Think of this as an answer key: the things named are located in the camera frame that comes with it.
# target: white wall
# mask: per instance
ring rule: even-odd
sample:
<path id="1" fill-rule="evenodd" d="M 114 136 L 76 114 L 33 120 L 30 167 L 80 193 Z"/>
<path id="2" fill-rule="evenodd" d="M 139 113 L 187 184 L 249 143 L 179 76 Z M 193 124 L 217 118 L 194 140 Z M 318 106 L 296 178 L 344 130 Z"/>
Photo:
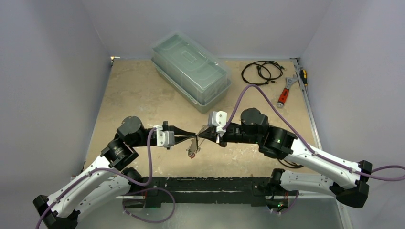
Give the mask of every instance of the white wall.
<path id="1" fill-rule="evenodd" d="M 322 146 L 374 167 L 405 165 L 405 1 L 334 0 L 302 56 Z M 403 171 L 379 172 L 399 176 Z M 405 182 L 370 181 L 355 228 L 404 228 Z"/>
<path id="2" fill-rule="evenodd" d="M 0 0 L 1 228 L 34 228 L 32 200 L 77 174 L 109 74 L 80 0 Z"/>
<path id="3" fill-rule="evenodd" d="M 300 56 L 331 0 L 83 0 L 110 55 L 150 57 L 149 47 L 181 30 L 231 58 Z"/>

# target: tan work surface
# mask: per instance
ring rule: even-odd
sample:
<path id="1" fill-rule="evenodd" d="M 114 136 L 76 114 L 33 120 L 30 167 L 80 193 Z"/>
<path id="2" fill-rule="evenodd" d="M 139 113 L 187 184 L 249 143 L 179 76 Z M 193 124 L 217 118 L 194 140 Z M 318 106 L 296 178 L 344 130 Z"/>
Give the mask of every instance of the tan work surface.
<path id="1" fill-rule="evenodd" d="M 252 61 L 226 61 L 232 69 L 232 85 L 226 97 L 217 103 L 211 111 L 225 111 L 231 114 L 240 92 L 246 87 L 241 78 L 241 71 Z M 261 86 L 274 105 L 286 85 L 285 77 L 295 73 L 292 62 L 278 62 L 287 70 L 277 79 L 277 83 Z M 270 65 L 266 67 L 273 77 L 279 71 Z M 255 66 L 245 71 L 246 79 L 263 82 L 257 75 Z M 247 108 L 255 107 L 269 118 L 271 125 L 290 129 L 277 117 L 262 95 L 250 88 L 244 95 L 233 122 L 240 123 L 240 114 Z M 307 109 L 298 82 L 293 84 L 288 99 L 279 112 L 312 145 L 314 139 Z M 145 128 L 169 121 L 169 125 L 198 132 L 207 124 L 208 114 L 198 112 L 186 99 L 177 93 L 156 72 L 151 61 L 114 62 L 103 102 L 98 114 L 86 165 L 89 166 L 100 155 L 100 151 L 113 139 L 116 129 L 127 116 L 137 116 Z M 152 164 L 154 176 L 168 177 L 269 177 L 274 168 L 285 168 L 276 159 L 264 156 L 257 145 L 229 143 L 222 148 L 205 140 L 196 157 L 190 159 L 186 149 L 191 141 L 175 145 L 172 150 L 152 147 Z M 146 147 L 137 147 L 139 157 L 128 167 L 134 167 L 143 176 L 149 175 Z M 312 172 L 308 168 L 295 169 L 297 172 Z"/>

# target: black metal base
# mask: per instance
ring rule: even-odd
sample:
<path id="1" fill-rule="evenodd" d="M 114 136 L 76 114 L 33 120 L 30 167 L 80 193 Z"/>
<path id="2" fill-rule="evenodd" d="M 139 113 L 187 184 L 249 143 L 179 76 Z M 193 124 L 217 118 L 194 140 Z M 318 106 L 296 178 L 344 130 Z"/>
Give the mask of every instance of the black metal base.
<path id="1" fill-rule="evenodd" d="M 270 177 L 153 177 L 148 187 L 168 190 L 176 203 L 201 204 L 250 204 L 253 207 L 268 206 L 275 202 L 266 196 L 283 196 L 285 191 L 271 191 Z M 148 191 L 145 207 L 159 208 L 161 203 L 171 203 L 171 198 L 162 191 Z M 130 205 L 128 208 L 143 206 Z"/>

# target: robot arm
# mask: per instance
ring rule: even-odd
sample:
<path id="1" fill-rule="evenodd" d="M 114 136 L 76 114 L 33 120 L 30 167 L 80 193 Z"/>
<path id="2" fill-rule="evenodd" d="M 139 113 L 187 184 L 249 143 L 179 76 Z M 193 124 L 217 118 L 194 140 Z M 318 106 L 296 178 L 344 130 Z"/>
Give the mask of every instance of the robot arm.
<path id="1" fill-rule="evenodd" d="M 348 206 L 362 208 L 367 197 L 369 186 L 367 177 L 352 173 L 342 167 L 325 161 L 311 153 L 295 134 L 268 123 L 268 117 L 256 108 L 244 110 L 241 124 L 226 124 L 225 112 L 213 112 L 208 121 L 210 128 L 200 133 L 205 138 L 225 147 L 231 143 L 258 144 L 259 152 L 270 158 L 284 159 L 308 167 L 320 174 L 300 174 L 283 169 L 275 169 L 272 174 L 272 187 L 285 191 L 306 190 L 336 197 Z M 370 174 L 372 164 L 340 159 L 320 149 L 311 147 L 319 155 L 344 164 L 356 171 Z"/>
<path id="2" fill-rule="evenodd" d="M 285 159 L 321 173 L 302 174 L 274 169 L 270 181 L 265 186 L 258 184 L 254 188 L 264 190 L 266 193 L 295 190 L 319 192 L 334 196 L 345 205 L 363 207 L 369 190 L 366 184 L 367 177 L 351 173 L 316 157 L 295 134 L 269 125 L 268 117 L 255 108 L 242 112 L 241 124 L 230 123 L 224 129 L 226 116 L 225 112 L 212 113 L 209 118 L 210 127 L 198 136 L 216 142 L 222 147 L 228 142 L 258 144 L 259 152 L 270 158 Z M 49 196 L 40 195 L 33 203 L 49 229 L 75 228 L 78 221 L 98 206 L 116 196 L 129 191 L 139 191 L 142 186 L 150 184 L 151 179 L 142 177 L 133 168 L 125 168 L 138 157 L 134 147 L 146 146 L 150 138 L 151 146 L 171 149 L 173 145 L 195 137 L 195 133 L 169 126 L 167 121 L 154 126 L 153 129 L 145 129 L 139 118 L 127 117 L 117 129 L 114 139 L 86 170 L 57 192 Z M 360 163 L 346 161 L 312 148 L 316 154 L 330 160 L 344 163 L 357 171 L 371 173 L 372 165 L 367 161 Z M 121 177 L 111 179 L 112 175 L 120 174 L 121 170 L 122 174 L 131 178 L 135 184 Z"/>
<path id="3" fill-rule="evenodd" d="M 154 129 L 150 138 L 151 146 L 171 149 L 175 144 L 195 137 L 195 133 L 169 126 L 167 121 L 154 126 Z M 46 226 L 49 229 L 74 228 L 93 209 L 128 193 L 134 186 L 126 179 L 116 177 L 108 180 L 121 170 L 141 186 L 147 186 L 149 179 L 142 183 L 143 177 L 136 170 L 125 167 L 139 156 L 133 148 L 147 145 L 151 130 L 145 129 L 138 117 L 127 117 L 117 129 L 114 139 L 86 170 L 55 193 L 38 196 L 33 203 L 40 215 L 50 208 L 43 218 Z"/>

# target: plastic storage box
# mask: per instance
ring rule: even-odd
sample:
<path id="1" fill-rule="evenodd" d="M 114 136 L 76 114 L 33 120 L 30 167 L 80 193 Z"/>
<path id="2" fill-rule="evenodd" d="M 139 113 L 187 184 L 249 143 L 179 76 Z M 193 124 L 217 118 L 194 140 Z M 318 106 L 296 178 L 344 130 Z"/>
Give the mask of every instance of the plastic storage box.
<path id="1" fill-rule="evenodd" d="M 183 33 L 153 45 L 152 54 L 160 75 L 202 113 L 223 98 L 231 85 L 230 69 Z"/>

